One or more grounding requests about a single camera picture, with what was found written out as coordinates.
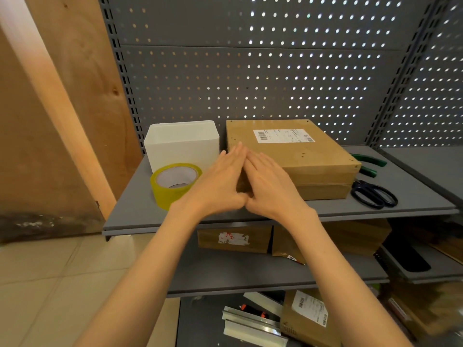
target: barcode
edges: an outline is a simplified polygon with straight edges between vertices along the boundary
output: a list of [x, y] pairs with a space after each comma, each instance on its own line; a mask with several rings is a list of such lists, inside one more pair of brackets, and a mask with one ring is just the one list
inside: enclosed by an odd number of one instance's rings
[[309, 142], [315, 142], [315, 140], [312, 139], [312, 138], [311, 138], [309, 135], [307, 135], [306, 133], [304, 134], [304, 138], [306, 138], [307, 141], [309, 141]]
[[258, 131], [261, 140], [267, 140], [267, 135], [263, 131]]

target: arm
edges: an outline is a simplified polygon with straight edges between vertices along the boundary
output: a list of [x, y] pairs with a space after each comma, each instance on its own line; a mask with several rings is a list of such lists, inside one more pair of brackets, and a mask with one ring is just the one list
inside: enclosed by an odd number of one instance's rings
[[283, 225], [317, 281], [346, 347], [412, 346], [339, 252], [315, 210], [299, 196], [288, 174], [270, 157], [248, 153], [245, 171], [254, 197], [246, 208]]
[[141, 256], [94, 316], [75, 347], [146, 346], [188, 239], [212, 213], [243, 207], [248, 196], [236, 192], [246, 158], [241, 143], [218, 157], [193, 187], [174, 202]]

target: roll of packing tape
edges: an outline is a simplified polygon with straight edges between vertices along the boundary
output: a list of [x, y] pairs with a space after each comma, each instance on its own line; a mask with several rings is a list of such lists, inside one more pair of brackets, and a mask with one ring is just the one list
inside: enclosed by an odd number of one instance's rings
[[170, 164], [156, 170], [150, 182], [157, 205], [169, 210], [172, 202], [182, 197], [201, 174], [200, 168], [189, 163]]

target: black scissors handle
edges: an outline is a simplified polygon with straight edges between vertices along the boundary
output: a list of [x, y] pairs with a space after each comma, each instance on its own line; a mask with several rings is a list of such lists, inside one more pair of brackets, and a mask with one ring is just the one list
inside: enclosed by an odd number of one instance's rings
[[[379, 193], [378, 191], [381, 191], [384, 194], [388, 195], [392, 199], [392, 202], [383, 197], [381, 193]], [[359, 195], [357, 195], [357, 192], [362, 194], [372, 202], [368, 202], [364, 198], [361, 198]], [[361, 204], [364, 204], [368, 207], [377, 210], [380, 210], [384, 207], [395, 207], [397, 206], [397, 204], [399, 204], [397, 197], [388, 189], [385, 189], [384, 187], [381, 187], [379, 185], [367, 183], [363, 180], [354, 181], [354, 183], [352, 184], [352, 190], [350, 190], [350, 194]]]

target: forearm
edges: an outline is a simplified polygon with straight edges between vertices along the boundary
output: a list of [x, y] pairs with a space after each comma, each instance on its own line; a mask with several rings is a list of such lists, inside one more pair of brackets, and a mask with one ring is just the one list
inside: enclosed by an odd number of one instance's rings
[[314, 210], [286, 226], [298, 244], [347, 347], [411, 346], [339, 252]]
[[169, 213], [75, 346], [146, 346], [192, 229], [199, 219]]

